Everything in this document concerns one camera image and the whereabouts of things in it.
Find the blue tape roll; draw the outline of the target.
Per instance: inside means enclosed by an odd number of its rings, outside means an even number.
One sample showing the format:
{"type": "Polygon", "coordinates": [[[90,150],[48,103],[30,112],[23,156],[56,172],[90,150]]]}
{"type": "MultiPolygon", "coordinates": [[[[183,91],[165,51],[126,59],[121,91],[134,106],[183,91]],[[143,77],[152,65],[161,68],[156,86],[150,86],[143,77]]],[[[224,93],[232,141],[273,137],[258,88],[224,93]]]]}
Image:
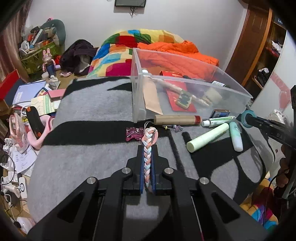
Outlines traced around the blue tape roll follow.
{"type": "Polygon", "coordinates": [[[252,110],[245,110],[241,114],[241,120],[240,122],[243,124],[245,128],[252,128],[253,125],[251,124],[251,119],[257,118],[256,114],[252,110]]]}

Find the mint white small bottle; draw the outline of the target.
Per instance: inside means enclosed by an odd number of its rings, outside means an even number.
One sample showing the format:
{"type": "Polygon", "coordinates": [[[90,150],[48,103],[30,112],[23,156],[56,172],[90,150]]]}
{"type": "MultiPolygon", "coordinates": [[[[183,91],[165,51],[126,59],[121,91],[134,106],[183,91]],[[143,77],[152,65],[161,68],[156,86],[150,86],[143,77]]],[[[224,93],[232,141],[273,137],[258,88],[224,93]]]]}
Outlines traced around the mint white small bottle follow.
{"type": "Polygon", "coordinates": [[[234,150],[236,152],[242,152],[243,151],[243,142],[242,142],[241,133],[240,133],[237,123],[234,121],[230,122],[229,123],[229,130],[230,130],[230,137],[232,140],[234,150]]]}

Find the pale green long tube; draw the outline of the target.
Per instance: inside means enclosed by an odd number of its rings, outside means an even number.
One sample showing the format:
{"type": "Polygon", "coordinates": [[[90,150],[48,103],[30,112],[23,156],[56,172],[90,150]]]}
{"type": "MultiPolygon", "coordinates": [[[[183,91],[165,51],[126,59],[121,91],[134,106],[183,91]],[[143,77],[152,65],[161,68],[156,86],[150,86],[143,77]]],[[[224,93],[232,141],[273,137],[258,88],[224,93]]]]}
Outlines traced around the pale green long tube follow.
{"type": "Polygon", "coordinates": [[[229,130],[229,124],[223,123],[222,125],[187,142],[186,148],[190,153],[193,153],[223,135],[227,130],[229,130]]]}

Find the magenta plastic charm keychain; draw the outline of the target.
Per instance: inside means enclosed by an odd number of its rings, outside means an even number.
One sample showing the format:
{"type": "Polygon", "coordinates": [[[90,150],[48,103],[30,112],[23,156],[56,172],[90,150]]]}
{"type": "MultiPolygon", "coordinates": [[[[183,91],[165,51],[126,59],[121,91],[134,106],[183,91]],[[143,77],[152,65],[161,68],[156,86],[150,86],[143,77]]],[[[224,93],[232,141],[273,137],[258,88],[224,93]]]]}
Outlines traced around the magenta plastic charm keychain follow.
{"type": "Polygon", "coordinates": [[[130,127],[126,128],[125,140],[129,142],[130,140],[140,141],[144,136],[144,128],[130,127]]]}

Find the beige foundation tube white cap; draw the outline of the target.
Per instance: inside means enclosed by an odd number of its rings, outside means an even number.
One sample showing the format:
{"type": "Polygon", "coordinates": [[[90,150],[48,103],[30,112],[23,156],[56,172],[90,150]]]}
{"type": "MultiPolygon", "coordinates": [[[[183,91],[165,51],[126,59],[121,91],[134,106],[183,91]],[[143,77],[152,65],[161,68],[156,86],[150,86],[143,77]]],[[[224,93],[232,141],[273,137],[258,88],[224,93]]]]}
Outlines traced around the beige foundation tube white cap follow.
{"type": "Polygon", "coordinates": [[[163,115],[157,92],[157,80],[152,78],[146,69],[142,73],[144,74],[143,97],[145,108],[153,113],[163,115]]]}

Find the dark purple spray bottle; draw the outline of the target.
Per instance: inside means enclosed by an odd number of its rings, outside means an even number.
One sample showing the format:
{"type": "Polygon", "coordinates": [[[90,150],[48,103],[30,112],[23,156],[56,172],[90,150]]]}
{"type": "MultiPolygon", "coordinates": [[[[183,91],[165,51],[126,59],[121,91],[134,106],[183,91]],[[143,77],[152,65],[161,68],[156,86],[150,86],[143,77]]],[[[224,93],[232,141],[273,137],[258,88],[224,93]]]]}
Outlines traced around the dark purple spray bottle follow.
{"type": "Polygon", "coordinates": [[[207,85],[196,84],[192,82],[186,82],[186,85],[187,90],[189,90],[189,93],[195,96],[193,97],[195,102],[203,105],[208,104],[208,102],[204,99],[205,92],[209,89],[207,85]]]}

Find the blue orange small box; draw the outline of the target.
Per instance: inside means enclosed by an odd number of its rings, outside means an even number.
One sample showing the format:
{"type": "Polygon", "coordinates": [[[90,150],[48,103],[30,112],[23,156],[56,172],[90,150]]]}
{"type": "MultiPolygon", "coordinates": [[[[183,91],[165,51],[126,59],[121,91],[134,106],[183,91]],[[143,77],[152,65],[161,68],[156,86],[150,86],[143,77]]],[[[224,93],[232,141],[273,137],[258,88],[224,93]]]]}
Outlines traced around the blue orange small box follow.
{"type": "Polygon", "coordinates": [[[229,116],[231,111],[227,109],[214,109],[209,118],[222,118],[229,116]]]}

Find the white green ointment tube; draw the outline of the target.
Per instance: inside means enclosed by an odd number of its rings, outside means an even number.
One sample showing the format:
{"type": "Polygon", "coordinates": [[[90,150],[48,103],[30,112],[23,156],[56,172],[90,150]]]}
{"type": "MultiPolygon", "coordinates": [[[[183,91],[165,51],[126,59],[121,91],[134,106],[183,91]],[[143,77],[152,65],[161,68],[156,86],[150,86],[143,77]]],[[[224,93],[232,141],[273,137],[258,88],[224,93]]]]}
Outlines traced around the white green ointment tube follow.
{"type": "Polygon", "coordinates": [[[229,122],[233,121],[234,119],[235,119],[235,116],[225,116],[225,117],[221,117],[221,118],[209,118],[209,119],[203,120],[201,123],[201,126],[212,128],[212,127],[222,125],[224,123],[229,123],[229,122]]]}

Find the grey black blanket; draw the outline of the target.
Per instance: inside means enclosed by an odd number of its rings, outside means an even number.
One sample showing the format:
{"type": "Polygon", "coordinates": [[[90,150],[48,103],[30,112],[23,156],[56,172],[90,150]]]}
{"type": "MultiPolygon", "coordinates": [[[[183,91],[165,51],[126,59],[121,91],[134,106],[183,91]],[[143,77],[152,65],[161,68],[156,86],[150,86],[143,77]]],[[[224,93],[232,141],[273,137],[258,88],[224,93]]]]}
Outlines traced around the grey black blanket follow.
{"type": "MultiPolygon", "coordinates": [[[[73,80],[45,137],[28,187],[28,207],[40,221],[86,178],[109,177],[137,153],[138,141],[127,141],[126,129],[142,127],[132,120],[132,83],[128,77],[73,80]]],[[[158,127],[158,152],[187,177],[207,177],[237,203],[266,175],[269,152],[247,132],[244,150],[234,151],[229,133],[189,153],[186,143],[206,132],[200,126],[181,131],[158,127]]]]}

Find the clear plastic storage bin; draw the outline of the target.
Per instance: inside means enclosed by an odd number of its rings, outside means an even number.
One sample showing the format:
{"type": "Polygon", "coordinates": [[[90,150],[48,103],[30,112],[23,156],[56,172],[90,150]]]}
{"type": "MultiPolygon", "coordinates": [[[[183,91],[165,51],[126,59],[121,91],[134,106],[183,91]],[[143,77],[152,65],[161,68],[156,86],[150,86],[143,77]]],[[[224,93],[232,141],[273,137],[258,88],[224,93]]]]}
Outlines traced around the clear plastic storage bin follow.
{"type": "Polygon", "coordinates": [[[133,121],[155,115],[199,115],[215,109],[242,113],[252,95],[215,65],[165,52],[133,49],[133,121]]]}

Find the blue notebook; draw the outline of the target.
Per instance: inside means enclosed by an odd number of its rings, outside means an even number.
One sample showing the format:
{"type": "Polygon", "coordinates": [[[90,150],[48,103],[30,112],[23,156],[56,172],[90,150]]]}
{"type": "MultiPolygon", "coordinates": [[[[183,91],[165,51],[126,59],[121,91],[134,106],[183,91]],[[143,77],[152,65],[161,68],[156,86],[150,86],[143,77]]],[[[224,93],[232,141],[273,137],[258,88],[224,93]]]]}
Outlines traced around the blue notebook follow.
{"type": "Polygon", "coordinates": [[[15,93],[12,105],[30,101],[45,85],[46,81],[35,81],[20,85],[15,93]]]}

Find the bunny figurine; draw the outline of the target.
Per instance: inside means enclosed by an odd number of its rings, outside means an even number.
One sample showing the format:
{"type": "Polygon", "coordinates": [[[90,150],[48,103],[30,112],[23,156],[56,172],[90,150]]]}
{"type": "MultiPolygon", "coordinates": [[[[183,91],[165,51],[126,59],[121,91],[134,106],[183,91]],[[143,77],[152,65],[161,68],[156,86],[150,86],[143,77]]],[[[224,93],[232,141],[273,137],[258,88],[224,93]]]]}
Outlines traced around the bunny figurine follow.
{"type": "Polygon", "coordinates": [[[50,49],[47,48],[46,50],[43,50],[43,65],[42,69],[44,73],[48,73],[48,78],[51,82],[58,81],[58,78],[56,77],[56,63],[53,59],[53,56],[50,52],[50,49]]]}

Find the dark clothes pile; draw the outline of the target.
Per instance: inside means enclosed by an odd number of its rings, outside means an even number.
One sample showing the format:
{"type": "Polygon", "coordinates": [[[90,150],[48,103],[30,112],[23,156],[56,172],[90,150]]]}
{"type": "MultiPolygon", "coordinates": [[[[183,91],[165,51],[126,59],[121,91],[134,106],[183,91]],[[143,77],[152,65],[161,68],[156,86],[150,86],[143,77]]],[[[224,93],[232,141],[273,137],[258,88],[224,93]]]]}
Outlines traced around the dark clothes pile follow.
{"type": "Polygon", "coordinates": [[[61,70],[76,76],[86,75],[97,49],[86,40],[75,41],[60,58],[61,70]]]}

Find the green basket of clutter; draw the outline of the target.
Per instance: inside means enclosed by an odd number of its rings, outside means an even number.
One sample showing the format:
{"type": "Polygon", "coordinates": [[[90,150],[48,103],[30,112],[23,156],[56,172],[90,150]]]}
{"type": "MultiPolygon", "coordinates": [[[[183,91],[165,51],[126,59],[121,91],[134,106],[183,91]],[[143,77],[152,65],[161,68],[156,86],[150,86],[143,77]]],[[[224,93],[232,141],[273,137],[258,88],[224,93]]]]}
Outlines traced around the green basket of clutter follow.
{"type": "Polygon", "coordinates": [[[64,23],[57,19],[48,20],[28,30],[19,48],[19,55],[26,73],[32,75],[42,70],[44,50],[50,49],[54,57],[61,54],[66,31],[64,23]]]}

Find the wall mounted monitor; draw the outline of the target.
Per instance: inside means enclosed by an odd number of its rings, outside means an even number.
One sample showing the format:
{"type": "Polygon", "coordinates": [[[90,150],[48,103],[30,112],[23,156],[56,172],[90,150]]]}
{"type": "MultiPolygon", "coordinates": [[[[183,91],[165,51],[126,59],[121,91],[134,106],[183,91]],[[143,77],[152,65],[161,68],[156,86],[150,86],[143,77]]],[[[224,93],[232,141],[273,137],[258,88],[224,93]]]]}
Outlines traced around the wall mounted monitor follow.
{"type": "Polygon", "coordinates": [[[146,0],[115,0],[116,7],[144,8],[146,0]]]}

